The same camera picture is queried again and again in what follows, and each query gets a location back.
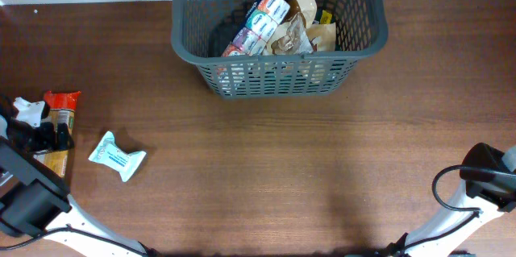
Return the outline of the beige noodle packet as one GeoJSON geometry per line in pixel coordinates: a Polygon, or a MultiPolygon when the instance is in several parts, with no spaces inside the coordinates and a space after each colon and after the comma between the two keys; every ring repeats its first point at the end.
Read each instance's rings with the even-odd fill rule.
{"type": "MultiPolygon", "coordinates": [[[[306,31],[307,37],[315,52],[334,52],[336,41],[336,25],[314,23],[306,31]]],[[[323,64],[305,62],[300,66],[300,73],[313,84],[318,84],[326,73],[323,64]]]]}

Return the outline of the orange spaghetti packet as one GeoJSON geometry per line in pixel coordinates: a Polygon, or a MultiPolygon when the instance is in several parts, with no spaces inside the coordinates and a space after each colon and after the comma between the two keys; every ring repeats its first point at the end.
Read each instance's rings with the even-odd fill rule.
{"type": "Polygon", "coordinates": [[[40,124],[51,147],[37,152],[35,158],[61,178],[65,177],[69,150],[74,148],[72,138],[75,110],[81,91],[53,93],[47,91],[44,101],[49,106],[48,116],[40,124]]]}

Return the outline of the green coffee bag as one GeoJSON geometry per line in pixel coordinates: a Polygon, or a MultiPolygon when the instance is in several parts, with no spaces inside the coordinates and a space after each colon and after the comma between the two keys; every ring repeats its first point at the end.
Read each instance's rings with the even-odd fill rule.
{"type": "Polygon", "coordinates": [[[324,9],[318,9],[313,24],[332,24],[335,22],[334,15],[324,9]]]}

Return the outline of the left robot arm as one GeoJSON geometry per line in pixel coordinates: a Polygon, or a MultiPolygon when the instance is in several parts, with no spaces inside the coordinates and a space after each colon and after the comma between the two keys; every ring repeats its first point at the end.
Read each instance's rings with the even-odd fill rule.
{"type": "Polygon", "coordinates": [[[45,239],[88,257],[158,256],[86,213],[57,174],[9,142],[7,128],[6,118],[1,117],[1,232],[29,239],[2,246],[1,251],[45,239]]]}

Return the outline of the grey plastic basket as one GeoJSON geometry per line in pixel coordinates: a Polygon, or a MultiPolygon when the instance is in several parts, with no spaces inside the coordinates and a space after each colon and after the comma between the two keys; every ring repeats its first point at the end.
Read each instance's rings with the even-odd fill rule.
{"type": "Polygon", "coordinates": [[[388,39],[382,0],[315,0],[336,23],[330,52],[223,56],[255,0],[173,0],[172,46],[224,98],[328,94],[388,39]]]}

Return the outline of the brown white snack bag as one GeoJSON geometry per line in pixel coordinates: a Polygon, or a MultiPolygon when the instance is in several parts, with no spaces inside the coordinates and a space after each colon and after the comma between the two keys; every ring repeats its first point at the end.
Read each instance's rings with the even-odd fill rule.
{"type": "Polygon", "coordinates": [[[263,56],[299,55],[314,51],[307,29],[317,13],[315,0],[289,0],[290,9],[262,51],[263,56]]]}

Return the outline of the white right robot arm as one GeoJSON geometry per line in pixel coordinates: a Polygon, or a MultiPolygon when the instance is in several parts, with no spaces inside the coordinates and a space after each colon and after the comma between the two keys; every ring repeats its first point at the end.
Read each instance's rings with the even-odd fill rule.
{"type": "Polygon", "coordinates": [[[383,256],[451,256],[487,222],[515,210],[515,148],[503,152],[478,143],[462,164],[438,172],[431,188],[441,209],[429,222],[389,244],[383,256]],[[437,184],[453,171],[459,172],[459,186],[448,201],[443,201],[437,184]]]}

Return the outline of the light blue white tube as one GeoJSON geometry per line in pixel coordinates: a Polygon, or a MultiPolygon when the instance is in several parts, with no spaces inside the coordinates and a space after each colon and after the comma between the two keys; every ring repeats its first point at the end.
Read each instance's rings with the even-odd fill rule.
{"type": "Polygon", "coordinates": [[[88,160],[103,164],[119,173],[122,182],[128,182],[146,157],[146,151],[126,153],[115,143],[114,134],[107,131],[88,160]]]}

